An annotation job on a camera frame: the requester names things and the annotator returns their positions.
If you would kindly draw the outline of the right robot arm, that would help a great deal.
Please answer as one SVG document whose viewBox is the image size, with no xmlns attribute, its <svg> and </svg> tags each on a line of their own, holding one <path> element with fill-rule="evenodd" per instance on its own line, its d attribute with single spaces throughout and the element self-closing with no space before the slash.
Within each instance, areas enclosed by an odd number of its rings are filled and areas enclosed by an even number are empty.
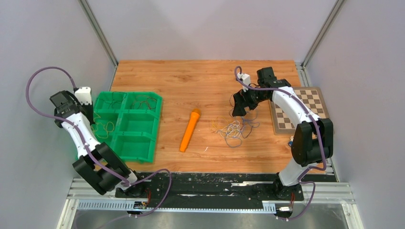
<svg viewBox="0 0 405 229">
<path fill-rule="evenodd" d="M 279 172 L 273 194 L 285 199 L 302 178 L 312 169 L 326 170 L 326 160 L 333 155 L 333 122 L 321 118 L 298 98 L 286 79 L 278 79 L 272 67 L 257 71 L 257 85 L 251 86 L 250 75 L 235 67 L 234 76 L 242 89 L 233 94 L 233 116 L 245 116 L 246 109 L 254 110 L 259 103 L 271 101 L 278 105 L 295 127 L 291 145 L 292 159 Z"/>
</svg>

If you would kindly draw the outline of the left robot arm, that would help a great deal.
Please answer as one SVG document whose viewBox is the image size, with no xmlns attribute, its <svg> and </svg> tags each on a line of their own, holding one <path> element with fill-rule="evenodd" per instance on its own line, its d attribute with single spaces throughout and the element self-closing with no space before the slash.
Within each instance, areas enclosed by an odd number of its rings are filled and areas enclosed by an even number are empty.
<svg viewBox="0 0 405 229">
<path fill-rule="evenodd" d="M 99 142 L 91 130 L 95 124 L 91 89 L 60 91 L 50 101 L 55 106 L 56 125 L 69 133 L 77 148 L 74 170 L 101 195 L 120 187 L 128 189 L 135 198 L 143 196 L 146 184 L 138 180 L 136 172 L 107 143 Z"/>
</svg>

